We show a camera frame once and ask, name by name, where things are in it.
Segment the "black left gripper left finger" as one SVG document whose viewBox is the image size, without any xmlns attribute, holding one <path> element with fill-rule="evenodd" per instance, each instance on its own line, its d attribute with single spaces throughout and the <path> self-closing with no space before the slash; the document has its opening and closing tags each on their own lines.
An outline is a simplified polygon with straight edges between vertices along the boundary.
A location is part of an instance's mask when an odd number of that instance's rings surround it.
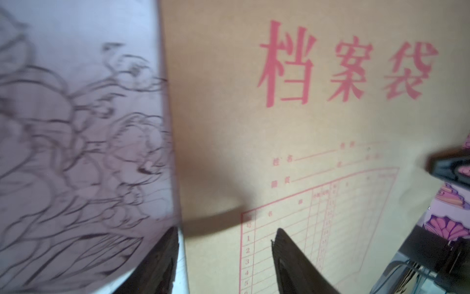
<svg viewBox="0 0 470 294">
<path fill-rule="evenodd" d="M 170 227 L 114 294 L 171 294 L 178 255 L 178 229 Z"/>
</svg>

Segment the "kraft file bag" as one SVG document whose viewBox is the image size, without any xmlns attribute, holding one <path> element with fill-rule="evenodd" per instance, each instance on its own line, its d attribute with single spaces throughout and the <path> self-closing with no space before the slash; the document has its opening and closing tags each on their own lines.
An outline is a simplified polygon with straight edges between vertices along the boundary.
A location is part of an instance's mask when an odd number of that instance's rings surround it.
<svg viewBox="0 0 470 294">
<path fill-rule="evenodd" d="M 275 294 L 284 229 L 367 294 L 470 132 L 468 1 L 162 1 L 193 294 Z"/>
</svg>

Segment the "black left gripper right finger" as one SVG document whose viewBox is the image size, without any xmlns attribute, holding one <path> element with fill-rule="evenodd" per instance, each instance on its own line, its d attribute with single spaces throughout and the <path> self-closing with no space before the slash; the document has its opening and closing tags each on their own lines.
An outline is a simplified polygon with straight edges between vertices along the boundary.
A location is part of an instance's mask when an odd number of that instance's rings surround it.
<svg viewBox="0 0 470 294">
<path fill-rule="evenodd" d="M 271 249 L 280 294 L 339 294 L 284 229 L 277 229 Z"/>
</svg>

